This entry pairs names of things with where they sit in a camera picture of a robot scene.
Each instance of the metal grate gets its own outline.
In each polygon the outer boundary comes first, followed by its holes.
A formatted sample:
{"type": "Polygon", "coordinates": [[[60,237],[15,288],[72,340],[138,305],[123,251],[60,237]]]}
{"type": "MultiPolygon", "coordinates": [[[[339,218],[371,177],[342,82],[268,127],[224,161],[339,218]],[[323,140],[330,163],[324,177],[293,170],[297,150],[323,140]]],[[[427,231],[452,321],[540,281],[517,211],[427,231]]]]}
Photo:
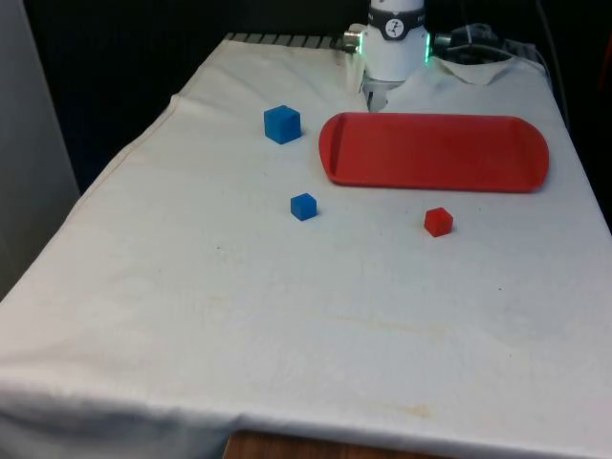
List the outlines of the metal grate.
{"type": "Polygon", "coordinates": [[[228,33],[226,40],[262,45],[281,45],[290,48],[312,50],[333,50],[339,44],[339,37],[332,35],[284,35],[278,33],[228,33]]]}

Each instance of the red tray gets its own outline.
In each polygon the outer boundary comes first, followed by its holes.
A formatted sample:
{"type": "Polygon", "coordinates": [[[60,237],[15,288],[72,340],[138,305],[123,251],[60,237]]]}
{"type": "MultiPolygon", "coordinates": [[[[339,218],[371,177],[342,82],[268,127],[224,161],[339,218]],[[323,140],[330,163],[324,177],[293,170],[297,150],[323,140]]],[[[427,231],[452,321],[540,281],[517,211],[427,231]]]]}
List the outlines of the red tray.
{"type": "Polygon", "coordinates": [[[341,113],[318,141],[339,185],[530,192],[548,173],[548,146],[512,117],[341,113]]]}

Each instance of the blue cube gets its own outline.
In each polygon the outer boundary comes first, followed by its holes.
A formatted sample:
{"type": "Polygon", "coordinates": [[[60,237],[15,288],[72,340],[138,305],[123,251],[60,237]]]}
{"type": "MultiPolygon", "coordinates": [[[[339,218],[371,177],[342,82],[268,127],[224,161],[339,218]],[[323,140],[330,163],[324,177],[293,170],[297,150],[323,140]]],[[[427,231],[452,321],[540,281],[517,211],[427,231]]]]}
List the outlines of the blue cube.
{"type": "Polygon", "coordinates": [[[299,112],[287,105],[264,112],[266,137],[280,143],[287,143],[302,136],[299,112]]]}
{"type": "Polygon", "coordinates": [[[317,215],[317,200],[310,194],[304,193],[291,198],[291,213],[303,222],[317,215]]]}

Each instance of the white wall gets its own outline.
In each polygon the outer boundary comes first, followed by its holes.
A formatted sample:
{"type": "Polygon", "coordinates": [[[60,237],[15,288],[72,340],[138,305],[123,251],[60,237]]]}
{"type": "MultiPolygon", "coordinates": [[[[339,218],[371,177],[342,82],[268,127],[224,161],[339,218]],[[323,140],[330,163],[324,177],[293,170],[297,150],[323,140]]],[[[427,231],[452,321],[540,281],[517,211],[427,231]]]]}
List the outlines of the white wall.
{"type": "Polygon", "coordinates": [[[0,298],[78,191],[22,0],[0,0],[0,298]]]}

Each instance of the red cube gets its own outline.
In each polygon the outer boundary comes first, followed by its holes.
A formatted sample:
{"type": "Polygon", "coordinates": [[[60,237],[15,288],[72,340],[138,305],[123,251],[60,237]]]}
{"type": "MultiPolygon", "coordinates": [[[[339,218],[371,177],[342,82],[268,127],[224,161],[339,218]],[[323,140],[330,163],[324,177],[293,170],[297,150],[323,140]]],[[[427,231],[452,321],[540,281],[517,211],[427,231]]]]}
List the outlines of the red cube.
{"type": "Polygon", "coordinates": [[[433,237],[452,232],[452,215],[444,208],[433,208],[425,215],[425,228],[433,237]]]}

